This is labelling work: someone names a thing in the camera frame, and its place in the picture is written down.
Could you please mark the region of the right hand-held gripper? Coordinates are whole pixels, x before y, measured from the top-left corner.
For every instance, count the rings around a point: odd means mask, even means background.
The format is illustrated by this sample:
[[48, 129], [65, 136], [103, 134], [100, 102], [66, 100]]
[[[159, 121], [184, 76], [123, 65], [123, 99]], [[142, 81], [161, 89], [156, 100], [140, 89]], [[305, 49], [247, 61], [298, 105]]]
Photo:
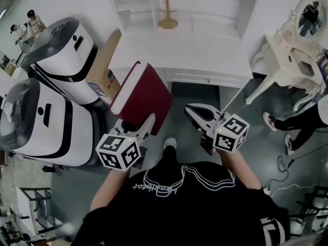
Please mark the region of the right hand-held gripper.
[[250, 124], [238, 115], [221, 113], [214, 106], [207, 104], [185, 105], [184, 114], [191, 124], [203, 133], [200, 145], [209, 155], [213, 155], [216, 150], [228, 153], [238, 150], [250, 127]]

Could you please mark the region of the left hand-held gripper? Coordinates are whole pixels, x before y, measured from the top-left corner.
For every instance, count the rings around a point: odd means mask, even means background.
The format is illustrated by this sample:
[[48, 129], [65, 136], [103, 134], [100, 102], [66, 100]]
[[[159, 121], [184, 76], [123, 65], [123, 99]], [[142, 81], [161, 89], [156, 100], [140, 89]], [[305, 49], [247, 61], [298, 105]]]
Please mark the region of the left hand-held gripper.
[[147, 149], [142, 146], [155, 123], [151, 113], [141, 127], [118, 119], [108, 134], [100, 139], [95, 151], [103, 166], [119, 171], [141, 169]]

